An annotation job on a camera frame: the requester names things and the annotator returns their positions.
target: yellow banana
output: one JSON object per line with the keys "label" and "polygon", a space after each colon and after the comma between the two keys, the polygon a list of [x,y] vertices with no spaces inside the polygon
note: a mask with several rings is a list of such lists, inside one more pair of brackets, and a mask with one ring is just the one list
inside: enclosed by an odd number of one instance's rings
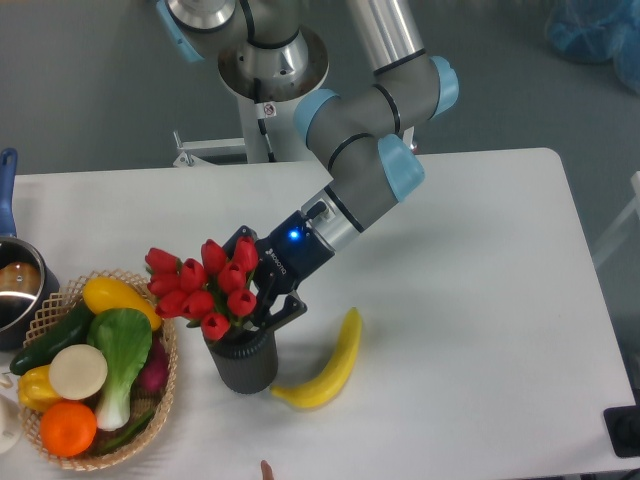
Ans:
{"label": "yellow banana", "polygon": [[272,385],[271,393],[298,408],[314,408],[327,403],[349,378],[358,356],[361,334],[362,317],[356,308],[351,308],[342,322],[335,351],[322,372],[293,387]]}

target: woven basket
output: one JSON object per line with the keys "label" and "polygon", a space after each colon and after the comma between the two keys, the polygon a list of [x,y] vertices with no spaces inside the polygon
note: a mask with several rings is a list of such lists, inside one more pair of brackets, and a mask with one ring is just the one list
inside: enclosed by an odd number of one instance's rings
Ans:
{"label": "woven basket", "polygon": [[[153,296],[147,290],[147,280],[143,277],[121,270],[91,272],[89,276],[82,276],[77,280],[69,282],[60,292],[52,294],[36,313],[35,319],[31,322],[24,345],[27,346],[40,335],[43,335],[51,326],[60,320],[73,306],[82,298],[82,289],[87,281],[95,277],[113,277],[132,286],[138,293],[149,301],[153,301]],[[176,366],[178,361],[176,330],[173,322],[164,322],[161,333],[161,342],[169,356],[169,380],[167,386],[158,393],[150,394],[135,384],[131,391],[131,418],[129,422],[135,420],[150,408],[155,408],[155,415],[147,427],[134,437],[129,443],[121,446],[112,453],[103,456],[92,456],[91,453],[82,453],[75,457],[63,458],[50,454],[42,445],[40,439],[40,418],[42,414],[20,406],[20,420],[26,438],[36,448],[41,457],[50,463],[54,463],[65,470],[90,471],[98,470],[123,462],[127,458],[135,455],[145,448],[156,436],[164,425],[169,409],[173,403],[173,393],[176,381]],[[117,436],[120,430],[115,432],[103,432],[98,430],[94,445]]]}

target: blue joint cap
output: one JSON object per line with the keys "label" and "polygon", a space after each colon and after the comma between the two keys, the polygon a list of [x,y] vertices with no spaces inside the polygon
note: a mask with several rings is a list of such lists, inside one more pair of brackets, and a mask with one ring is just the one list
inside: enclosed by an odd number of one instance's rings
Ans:
{"label": "blue joint cap", "polygon": [[293,113],[293,124],[307,147],[309,146],[307,135],[309,134],[311,123],[313,123],[313,118],[316,116],[316,113],[318,113],[318,110],[322,108],[322,105],[334,97],[340,98],[333,90],[324,88],[308,93],[300,100],[300,103],[298,103],[296,111]]}
{"label": "blue joint cap", "polygon": [[449,62],[442,57],[431,57],[431,61],[438,69],[438,75],[440,76],[440,100],[438,101],[438,107],[436,108],[436,115],[451,108],[458,100],[460,93],[460,85],[458,84],[458,76],[456,71],[451,68]]}
{"label": "blue joint cap", "polygon": [[409,147],[394,134],[378,140],[378,154],[389,186],[396,199],[402,202],[424,181],[424,168]]}
{"label": "blue joint cap", "polygon": [[162,19],[162,22],[169,30],[171,38],[173,38],[173,42],[178,47],[178,50],[182,54],[182,57],[189,63],[200,62],[204,60],[204,57],[196,52],[196,50],[180,30],[178,25],[176,25],[176,22],[173,20],[173,17],[169,13],[169,9],[164,3],[164,0],[158,0],[156,2],[156,10],[158,11],[160,18]]}

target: stainless steel pot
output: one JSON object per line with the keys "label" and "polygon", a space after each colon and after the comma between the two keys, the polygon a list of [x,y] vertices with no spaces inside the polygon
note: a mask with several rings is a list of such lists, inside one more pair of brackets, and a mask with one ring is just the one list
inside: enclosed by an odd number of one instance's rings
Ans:
{"label": "stainless steel pot", "polygon": [[58,291],[55,275],[29,243],[16,236],[13,186],[18,152],[0,154],[0,350],[22,347],[31,320],[49,295]]}

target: red tulip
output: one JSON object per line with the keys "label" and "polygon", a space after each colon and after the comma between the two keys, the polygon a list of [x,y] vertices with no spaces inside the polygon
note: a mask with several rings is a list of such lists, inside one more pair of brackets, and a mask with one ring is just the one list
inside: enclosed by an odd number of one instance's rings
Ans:
{"label": "red tulip", "polygon": [[256,308],[256,296],[246,288],[235,290],[229,295],[227,306],[234,315],[244,317]]}
{"label": "red tulip", "polygon": [[202,318],[213,310],[213,296],[205,290],[196,290],[182,302],[182,316],[189,319]]}
{"label": "red tulip", "polygon": [[147,284],[149,291],[156,297],[164,297],[167,293],[180,288],[180,277],[177,273],[155,273]]}
{"label": "red tulip", "polygon": [[200,248],[202,264],[209,275],[217,275],[227,263],[227,254],[213,240],[207,240]]}
{"label": "red tulip", "polygon": [[156,313],[162,318],[174,318],[182,315],[182,303],[189,296],[182,290],[174,290],[160,299]]}
{"label": "red tulip", "polygon": [[187,293],[200,290],[207,283],[207,272],[200,262],[188,258],[180,269],[180,289]]}
{"label": "red tulip", "polygon": [[246,272],[234,261],[227,263],[218,275],[218,285],[227,295],[244,288],[246,282]]}
{"label": "red tulip", "polygon": [[159,248],[151,248],[144,260],[153,273],[176,273],[180,261],[178,257]]}
{"label": "red tulip", "polygon": [[233,252],[233,261],[245,272],[250,272],[258,265],[258,251],[251,237],[240,237]]}
{"label": "red tulip", "polygon": [[200,322],[202,334],[207,340],[220,340],[231,325],[221,313],[209,313]]}

